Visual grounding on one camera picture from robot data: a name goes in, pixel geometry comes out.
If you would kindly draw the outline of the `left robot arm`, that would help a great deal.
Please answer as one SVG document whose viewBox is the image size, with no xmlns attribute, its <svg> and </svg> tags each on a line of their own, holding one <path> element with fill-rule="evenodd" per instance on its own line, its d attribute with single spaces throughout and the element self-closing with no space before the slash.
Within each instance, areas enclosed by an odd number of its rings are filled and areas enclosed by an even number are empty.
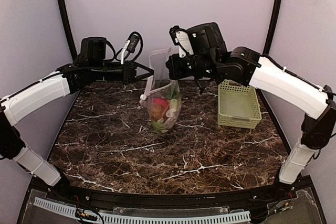
<svg viewBox="0 0 336 224">
<path fill-rule="evenodd" d="M 106 59 L 107 47 L 113 46 L 104 37 L 85 38 L 72 63 L 1 98 L 1 159 L 16 162 L 51 187 L 60 183 L 60 171 L 25 143 L 15 126 L 44 105 L 74 94 L 93 82 L 120 81 L 126 85 L 154 74 L 152 69 L 136 61 L 143 50 L 143 39 L 138 32 L 132 32 L 111 59 Z"/>
</svg>

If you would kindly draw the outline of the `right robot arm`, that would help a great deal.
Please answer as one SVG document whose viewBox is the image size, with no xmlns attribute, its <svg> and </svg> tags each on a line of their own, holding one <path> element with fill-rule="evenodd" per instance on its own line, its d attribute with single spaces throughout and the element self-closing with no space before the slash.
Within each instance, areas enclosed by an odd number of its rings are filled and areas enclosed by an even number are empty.
<svg viewBox="0 0 336 224">
<path fill-rule="evenodd" d="M 228 51 L 215 22 L 169 30 L 179 52 L 169 57 L 166 67 L 172 80 L 209 78 L 217 84 L 231 80 L 269 92 L 305 113 L 302 137 L 281 166 L 279 181 L 291 185 L 314 154 L 332 138 L 335 127 L 335 93 L 280 66 L 269 55 L 246 47 Z"/>
</svg>

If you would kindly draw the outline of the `brown potato toy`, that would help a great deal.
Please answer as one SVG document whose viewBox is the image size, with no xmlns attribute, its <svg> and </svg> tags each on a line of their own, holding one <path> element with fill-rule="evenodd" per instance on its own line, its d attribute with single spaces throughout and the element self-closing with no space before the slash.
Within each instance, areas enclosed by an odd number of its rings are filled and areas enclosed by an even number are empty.
<svg viewBox="0 0 336 224">
<path fill-rule="evenodd" d="M 159 104 L 153 103 L 149 107 L 149 116 L 151 120 L 158 121 L 163 117 L 164 111 L 165 111 L 165 107 Z"/>
</svg>

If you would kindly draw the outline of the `white garlic toy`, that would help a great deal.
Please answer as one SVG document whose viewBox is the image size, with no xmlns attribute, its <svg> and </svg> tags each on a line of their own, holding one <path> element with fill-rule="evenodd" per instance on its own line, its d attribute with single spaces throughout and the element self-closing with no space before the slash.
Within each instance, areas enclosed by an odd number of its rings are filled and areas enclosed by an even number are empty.
<svg viewBox="0 0 336 224">
<path fill-rule="evenodd" d="M 164 129 L 171 129 L 175 122 L 177 121 L 177 109 L 169 109 L 166 111 L 166 113 L 163 115 L 160 122 L 163 125 Z"/>
</svg>

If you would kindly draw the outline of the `green apple toy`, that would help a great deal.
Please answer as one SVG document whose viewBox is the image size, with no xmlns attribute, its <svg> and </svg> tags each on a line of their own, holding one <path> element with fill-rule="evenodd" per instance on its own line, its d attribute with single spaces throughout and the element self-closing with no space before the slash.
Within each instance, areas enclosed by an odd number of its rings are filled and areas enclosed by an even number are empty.
<svg viewBox="0 0 336 224">
<path fill-rule="evenodd" d="M 159 123 L 156 121 L 151 121 L 151 124 L 153 128 L 158 132 L 158 133 L 166 133 L 168 130 L 163 126 L 163 123 Z"/>
</svg>

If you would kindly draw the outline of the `clear zip top bag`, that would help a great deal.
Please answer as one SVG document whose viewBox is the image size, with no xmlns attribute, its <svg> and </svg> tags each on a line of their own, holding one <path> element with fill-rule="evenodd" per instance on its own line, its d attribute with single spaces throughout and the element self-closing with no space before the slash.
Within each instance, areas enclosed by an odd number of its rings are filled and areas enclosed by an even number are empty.
<svg viewBox="0 0 336 224">
<path fill-rule="evenodd" d="M 165 63 L 168 61 L 171 51 L 172 51 L 171 48 L 167 48 L 167 49 L 155 50 L 149 54 L 149 67 L 154 70 L 154 75 L 147 79 L 144 93 L 140 95 L 140 101 L 139 101 L 139 103 L 147 109 L 148 114 L 149 114 L 149 107 L 151 106 L 151 104 L 153 104 L 154 98 L 164 98 L 168 100 L 170 103 L 172 92 L 174 90 L 180 92 L 180 86 L 178 82 L 176 80 L 171 80 L 169 78 L 169 71 L 168 68 L 165 66 Z M 169 107 L 165 108 L 164 114 L 169 109 L 170 105 Z"/>
</svg>

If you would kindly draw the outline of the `red pepper toy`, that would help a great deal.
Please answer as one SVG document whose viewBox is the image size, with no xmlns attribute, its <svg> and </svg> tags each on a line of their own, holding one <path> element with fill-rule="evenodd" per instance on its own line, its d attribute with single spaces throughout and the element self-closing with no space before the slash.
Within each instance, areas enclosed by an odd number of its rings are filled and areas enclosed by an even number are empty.
<svg viewBox="0 0 336 224">
<path fill-rule="evenodd" d="M 153 99 L 153 103 L 158 104 L 158 105 L 160 105 L 160 106 L 162 106 L 164 108 L 167 108 L 170 105 L 169 101 L 166 100 L 166 99 L 164 99 L 164 98 L 154 98 Z"/>
</svg>

